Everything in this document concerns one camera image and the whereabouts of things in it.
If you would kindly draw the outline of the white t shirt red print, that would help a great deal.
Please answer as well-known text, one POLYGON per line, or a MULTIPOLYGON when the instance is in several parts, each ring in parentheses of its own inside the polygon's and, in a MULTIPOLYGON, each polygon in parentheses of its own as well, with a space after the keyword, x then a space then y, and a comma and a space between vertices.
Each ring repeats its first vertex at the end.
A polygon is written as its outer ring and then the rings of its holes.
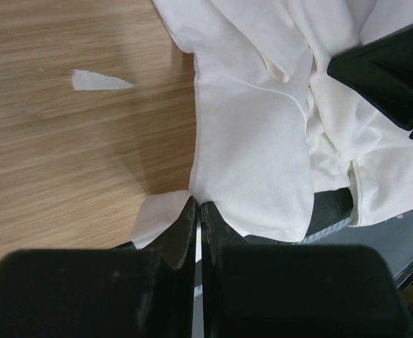
POLYGON ((413 23, 413 1, 157 1, 194 56, 197 136, 186 191, 148 197, 143 248, 190 196, 214 202, 239 234, 304 239, 314 195, 347 187, 352 224, 413 209, 413 142, 355 90, 331 58, 413 23))

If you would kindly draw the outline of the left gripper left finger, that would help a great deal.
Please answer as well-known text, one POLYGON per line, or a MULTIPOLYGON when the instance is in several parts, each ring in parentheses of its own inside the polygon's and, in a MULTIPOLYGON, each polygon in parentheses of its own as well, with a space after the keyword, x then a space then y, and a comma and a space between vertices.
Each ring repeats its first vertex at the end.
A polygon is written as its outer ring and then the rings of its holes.
POLYGON ((143 249, 23 249, 0 260, 0 337, 190 337, 197 204, 143 249))

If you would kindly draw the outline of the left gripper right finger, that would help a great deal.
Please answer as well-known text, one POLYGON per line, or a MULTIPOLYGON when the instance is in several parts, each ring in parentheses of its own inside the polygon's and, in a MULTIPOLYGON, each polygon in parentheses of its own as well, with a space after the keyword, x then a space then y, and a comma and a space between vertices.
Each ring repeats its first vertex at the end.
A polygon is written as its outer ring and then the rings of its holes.
POLYGON ((200 207, 206 337, 406 337, 389 268, 362 245, 251 244, 200 207))

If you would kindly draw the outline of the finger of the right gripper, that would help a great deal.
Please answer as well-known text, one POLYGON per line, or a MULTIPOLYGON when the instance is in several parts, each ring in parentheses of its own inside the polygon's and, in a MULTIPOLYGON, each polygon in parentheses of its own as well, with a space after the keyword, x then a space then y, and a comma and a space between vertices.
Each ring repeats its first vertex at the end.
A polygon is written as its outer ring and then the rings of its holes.
POLYGON ((327 73, 402 129, 413 129, 413 24, 332 58, 327 73))

